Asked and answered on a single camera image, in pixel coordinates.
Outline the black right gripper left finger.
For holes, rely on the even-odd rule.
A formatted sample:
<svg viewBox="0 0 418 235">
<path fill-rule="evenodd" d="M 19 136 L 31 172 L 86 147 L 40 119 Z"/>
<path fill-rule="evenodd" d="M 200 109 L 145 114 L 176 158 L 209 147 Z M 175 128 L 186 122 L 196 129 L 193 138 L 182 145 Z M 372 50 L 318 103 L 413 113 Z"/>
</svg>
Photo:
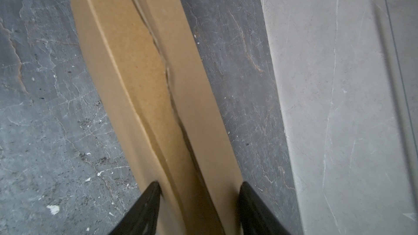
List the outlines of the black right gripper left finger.
<svg viewBox="0 0 418 235">
<path fill-rule="evenodd" d="M 109 235 L 155 235 L 160 197 L 159 183 L 151 182 Z"/>
</svg>

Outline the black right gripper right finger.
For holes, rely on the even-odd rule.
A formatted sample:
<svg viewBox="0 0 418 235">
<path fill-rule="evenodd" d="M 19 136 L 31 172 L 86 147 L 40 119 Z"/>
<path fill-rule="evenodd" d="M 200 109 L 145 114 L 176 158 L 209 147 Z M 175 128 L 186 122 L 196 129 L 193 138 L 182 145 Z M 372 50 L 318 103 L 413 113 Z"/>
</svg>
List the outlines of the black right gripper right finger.
<svg viewBox="0 0 418 235">
<path fill-rule="evenodd" d="M 290 234 L 246 181 L 239 190 L 238 211 L 244 235 Z"/>
</svg>

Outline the brown cardboard box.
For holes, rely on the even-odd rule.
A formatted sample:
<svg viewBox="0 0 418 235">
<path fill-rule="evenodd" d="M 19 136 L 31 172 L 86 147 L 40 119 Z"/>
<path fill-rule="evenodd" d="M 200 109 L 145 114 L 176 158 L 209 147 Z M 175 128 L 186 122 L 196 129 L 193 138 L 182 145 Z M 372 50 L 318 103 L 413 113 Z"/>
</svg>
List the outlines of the brown cardboard box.
<svg viewBox="0 0 418 235">
<path fill-rule="evenodd" d="M 242 175 L 180 0 L 70 0 L 83 58 L 161 235 L 238 235 Z"/>
</svg>

